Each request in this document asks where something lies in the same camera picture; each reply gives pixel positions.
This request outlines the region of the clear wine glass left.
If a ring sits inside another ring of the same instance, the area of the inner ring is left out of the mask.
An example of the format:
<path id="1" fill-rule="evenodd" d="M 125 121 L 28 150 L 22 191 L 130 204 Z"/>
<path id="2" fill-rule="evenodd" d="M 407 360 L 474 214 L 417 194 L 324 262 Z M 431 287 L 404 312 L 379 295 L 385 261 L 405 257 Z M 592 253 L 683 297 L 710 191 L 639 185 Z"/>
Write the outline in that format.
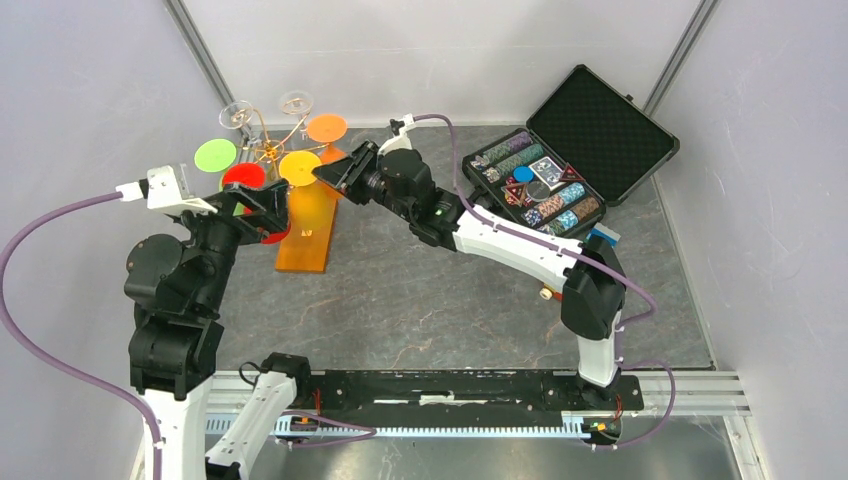
<path id="1" fill-rule="evenodd" d="M 246 100 L 235 100 L 224 106 L 218 114 L 219 124 L 228 130 L 238 131 L 246 142 L 254 138 L 252 120 L 254 106 Z"/>

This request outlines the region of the green plastic wine glass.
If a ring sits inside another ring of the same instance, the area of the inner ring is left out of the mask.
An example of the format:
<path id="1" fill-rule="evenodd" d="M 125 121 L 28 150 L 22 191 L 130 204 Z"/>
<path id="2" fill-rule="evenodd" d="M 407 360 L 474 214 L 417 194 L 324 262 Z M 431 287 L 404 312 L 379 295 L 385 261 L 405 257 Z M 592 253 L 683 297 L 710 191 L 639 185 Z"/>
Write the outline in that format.
<path id="1" fill-rule="evenodd" d="M 223 189 L 224 175 L 241 155 L 242 148 L 226 138 L 214 138 L 201 144 L 194 153 L 195 167 L 201 172 L 216 175 L 216 193 Z"/>

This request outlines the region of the wooden rack base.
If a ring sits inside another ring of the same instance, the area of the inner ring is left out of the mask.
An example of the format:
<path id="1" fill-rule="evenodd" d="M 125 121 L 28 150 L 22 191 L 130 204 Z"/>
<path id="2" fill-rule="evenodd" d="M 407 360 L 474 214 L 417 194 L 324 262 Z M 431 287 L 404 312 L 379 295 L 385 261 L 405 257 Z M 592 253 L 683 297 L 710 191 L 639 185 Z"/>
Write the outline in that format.
<path id="1" fill-rule="evenodd" d="M 322 189 L 290 192 L 289 233 L 279 243 L 274 268 L 288 273 L 324 273 L 335 226 L 337 201 Z"/>

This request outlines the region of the yellow plastic wine glass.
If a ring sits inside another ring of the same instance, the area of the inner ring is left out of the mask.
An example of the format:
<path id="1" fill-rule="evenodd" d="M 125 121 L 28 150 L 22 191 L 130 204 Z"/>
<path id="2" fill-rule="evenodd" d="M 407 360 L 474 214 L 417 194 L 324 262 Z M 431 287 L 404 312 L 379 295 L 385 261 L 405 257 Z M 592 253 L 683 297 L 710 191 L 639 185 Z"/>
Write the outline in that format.
<path id="1" fill-rule="evenodd" d="M 321 165 L 316 154 L 301 150 L 286 154 L 278 166 L 280 177 L 290 185 L 287 200 L 290 215 L 302 230 L 320 230 L 332 217 L 334 201 L 313 174 Z"/>

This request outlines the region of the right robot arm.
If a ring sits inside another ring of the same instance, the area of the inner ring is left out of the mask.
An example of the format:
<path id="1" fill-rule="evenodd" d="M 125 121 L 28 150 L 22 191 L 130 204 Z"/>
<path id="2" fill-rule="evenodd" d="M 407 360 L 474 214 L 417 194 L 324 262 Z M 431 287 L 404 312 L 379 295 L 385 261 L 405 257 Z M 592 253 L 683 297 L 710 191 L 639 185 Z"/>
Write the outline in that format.
<path id="1" fill-rule="evenodd" d="M 549 236 L 498 217 L 436 185 L 414 149 L 379 153 L 366 141 L 313 175 L 350 202 L 374 202 L 405 220 L 423 243 L 508 266 L 562 297 L 561 323 L 578 339 L 577 392 L 591 408 L 618 393 L 615 329 L 626 288 L 610 247 Z"/>

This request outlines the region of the orange plastic wine glass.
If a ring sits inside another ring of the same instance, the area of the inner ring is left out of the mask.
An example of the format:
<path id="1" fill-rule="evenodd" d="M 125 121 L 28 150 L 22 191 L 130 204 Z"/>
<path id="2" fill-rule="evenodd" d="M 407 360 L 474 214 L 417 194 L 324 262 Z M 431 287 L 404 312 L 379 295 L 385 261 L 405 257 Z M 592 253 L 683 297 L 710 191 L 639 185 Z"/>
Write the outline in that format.
<path id="1" fill-rule="evenodd" d="M 307 135 L 313 141 L 324 144 L 324 149 L 318 154 L 320 163 L 315 163 L 313 168 L 319 165 L 333 163 L 345 157 L 345 152 L 338 148 L 335 143 L 344 137 L 348 130 L 344 118 L 336 114 L 322 114 L 314 117 L 307 126 Z M 339 195 L 321 182 L 314 170 L 310 173 L 314 177 L 313 184 L 309 187 L 311 195 L 319 202 L 335 204 Z"/>

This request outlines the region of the red plastic wine glass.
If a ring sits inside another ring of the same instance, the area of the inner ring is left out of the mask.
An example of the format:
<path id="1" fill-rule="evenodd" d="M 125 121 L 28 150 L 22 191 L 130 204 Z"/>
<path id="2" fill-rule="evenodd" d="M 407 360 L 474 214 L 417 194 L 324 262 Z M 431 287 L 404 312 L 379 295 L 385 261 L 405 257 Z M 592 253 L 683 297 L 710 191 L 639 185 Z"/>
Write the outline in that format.
<path id="1" fill-rule="evenodd" d="M 219 181 L 219 189 L 224 186 L 239 183 L 251 188 L 260 188 L 265 184 L 265 170 L 255 163 L 240 163 L 227 169 Z M 261 241 L 265 245 L 273 245 L 280 243 L 290 232 L 287 228 L 284 232 L 270 234 L 266 239 Z"/>

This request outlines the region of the clear wine glass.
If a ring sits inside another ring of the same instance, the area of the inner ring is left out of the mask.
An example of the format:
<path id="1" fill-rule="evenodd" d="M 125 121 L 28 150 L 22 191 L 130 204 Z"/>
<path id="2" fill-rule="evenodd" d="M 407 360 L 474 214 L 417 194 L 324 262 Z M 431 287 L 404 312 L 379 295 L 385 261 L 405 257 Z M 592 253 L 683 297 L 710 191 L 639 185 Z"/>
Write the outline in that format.
<path id="1" fill-rule="evenodd" d="M 219 124 L 228 130 L 238 131 L 246 142 L 254 138 L 252 120 L 254 106 L 246 100 L 235 100 L 224 106 L 218 114 Z"/>
<path id="2" fill-rule="evenodd" d="M 294 127 L 283 139 L 288 150 L 297 150 L 307 138 L 307 120 L 314 106 L 314 97 L 305 90 L 290 90 L 279 99 L 279 108 L 295 121 Z"/>

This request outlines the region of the black poker chip case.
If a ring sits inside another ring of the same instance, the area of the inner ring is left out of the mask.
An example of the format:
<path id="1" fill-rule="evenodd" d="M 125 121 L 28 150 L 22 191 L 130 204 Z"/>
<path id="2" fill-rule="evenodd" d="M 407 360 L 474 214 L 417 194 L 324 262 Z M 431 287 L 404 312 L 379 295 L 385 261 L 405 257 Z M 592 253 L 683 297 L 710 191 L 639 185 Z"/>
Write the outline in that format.
<path id="1" fill-rule="evenodd" d="M 466 155 L 461 171 L 491 212 L 577 237 L 679 148 L 629 97 L 577 65 L 522 127 Z"/>

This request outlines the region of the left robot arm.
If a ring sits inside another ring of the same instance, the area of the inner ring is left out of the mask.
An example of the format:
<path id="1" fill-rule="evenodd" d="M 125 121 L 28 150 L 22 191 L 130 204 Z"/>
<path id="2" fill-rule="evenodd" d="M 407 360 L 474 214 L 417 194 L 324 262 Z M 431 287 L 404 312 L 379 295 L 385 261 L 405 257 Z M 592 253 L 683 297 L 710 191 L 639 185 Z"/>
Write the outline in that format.
<path id="1" fill-rule="evenodd" d="M 240 247 L 289 227 L 289 185 L 234 183 L 181 199 L 170 217 L 187 240 L 157 234 L 130 252 L 124 285 L 134 303 L 130 383 L 147 406 L 150 479 L 246 479 L 287 407 L 314 394 L 309 361 L 273 353 L 242 411 L 217 444 L 205 444 L 207 406 L 224 328 L 220 307 Z"/>

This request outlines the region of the red toy brick car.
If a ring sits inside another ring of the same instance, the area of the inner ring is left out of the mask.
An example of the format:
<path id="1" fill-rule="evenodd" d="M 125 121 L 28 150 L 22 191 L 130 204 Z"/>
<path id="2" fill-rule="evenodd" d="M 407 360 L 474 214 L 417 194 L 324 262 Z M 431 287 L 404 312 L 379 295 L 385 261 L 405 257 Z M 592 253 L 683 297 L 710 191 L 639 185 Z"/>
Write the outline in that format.
<path id="1" fill-rule="evenodd" d="M 558 302 L 562 301 L 562 294 L 547 284 L 542 285 L 539 291 L 539 295 L 544 300 L 556 300 Z"/>

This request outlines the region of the blue green brick stack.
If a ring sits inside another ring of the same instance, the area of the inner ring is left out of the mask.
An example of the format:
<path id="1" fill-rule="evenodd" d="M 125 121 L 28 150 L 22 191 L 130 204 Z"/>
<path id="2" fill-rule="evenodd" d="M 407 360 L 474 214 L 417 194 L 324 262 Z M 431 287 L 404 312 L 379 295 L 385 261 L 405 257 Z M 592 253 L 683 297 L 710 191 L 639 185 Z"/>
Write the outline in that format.
<path id="1" fill-rule="evenodd" d="M 612 230 L 611 228 L 598 222 L 591 228 L 591 230 L 587 234 L 587 240 L 592 238 L 602 238 L 606 240 L 612 247 L 615 247 L 619 243 L 621 235 Z"/>

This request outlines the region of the clear wine glass right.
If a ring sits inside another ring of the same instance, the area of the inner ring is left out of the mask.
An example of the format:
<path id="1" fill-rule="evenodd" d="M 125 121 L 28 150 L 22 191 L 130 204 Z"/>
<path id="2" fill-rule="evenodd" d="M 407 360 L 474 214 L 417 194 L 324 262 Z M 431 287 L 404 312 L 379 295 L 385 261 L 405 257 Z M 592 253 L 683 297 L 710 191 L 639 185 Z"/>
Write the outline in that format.
<path id="1" fill-rule="evenodd" d="M 294 127 L 283 139 L 288 150 L 297 150 L 307 138 L 307 120 L 314 106 L 314 97 L 305 90 L 290 90 L 279 99 L 279 108 L 295 121 Z"/>

